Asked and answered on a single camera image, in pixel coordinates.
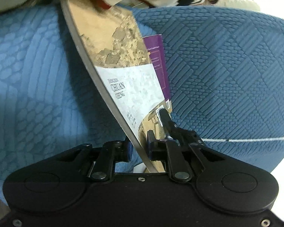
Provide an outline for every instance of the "book cover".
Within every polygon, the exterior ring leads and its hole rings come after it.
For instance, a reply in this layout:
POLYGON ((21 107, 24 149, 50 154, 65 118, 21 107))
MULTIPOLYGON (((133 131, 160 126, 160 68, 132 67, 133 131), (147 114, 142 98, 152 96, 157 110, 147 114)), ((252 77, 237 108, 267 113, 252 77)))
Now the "book cover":
POLYGON ((156 75, 158 77, 165 98, 165 102, 168 108, 171 109, 170 88, 165 64, 162 35, 157 34, 144 37, 143 40, 147 51, 149 52, 149 58, 151 60, 151 63, 153 64, 156 75))
POLYGON ((92 0, 60 0, 82 61, 108 108, 150 172, 147 131, 165 137, 157 115, 168 109, 155 69, 131 11, 97 10, 92 0))

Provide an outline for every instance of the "blue seat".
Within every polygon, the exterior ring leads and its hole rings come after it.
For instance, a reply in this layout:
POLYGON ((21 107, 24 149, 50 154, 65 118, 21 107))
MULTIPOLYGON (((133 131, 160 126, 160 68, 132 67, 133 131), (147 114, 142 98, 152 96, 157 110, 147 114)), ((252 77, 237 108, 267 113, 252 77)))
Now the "blue seat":
MULTIPOLYGON (((163 34, 173 119, 181 127, 203 138, 284 136, 283 20, 215 7, 133 13, 144 36, 163 34)), ((59 4, 0 14, 2 200, 11 172, 85 142, 101 146, 124 136, 84 68, 59 4)), ((268 171, 284 157, 284 141, 208 146, 268 171)), ((133 162, 116 170, 130 171, 140 161, 134 152, 133 162)))

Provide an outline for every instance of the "purple label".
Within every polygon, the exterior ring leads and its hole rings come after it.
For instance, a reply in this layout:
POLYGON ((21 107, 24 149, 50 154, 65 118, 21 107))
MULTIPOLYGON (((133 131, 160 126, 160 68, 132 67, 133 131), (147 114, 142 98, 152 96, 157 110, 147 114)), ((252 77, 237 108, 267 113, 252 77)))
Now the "purple label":
POLYGON ((148 36, 143 39, 146 48, 150 53, 149 57, 156 71, 164 98, 166 101, 170 100, 170 88, 165 65, 162 35, 148 36))

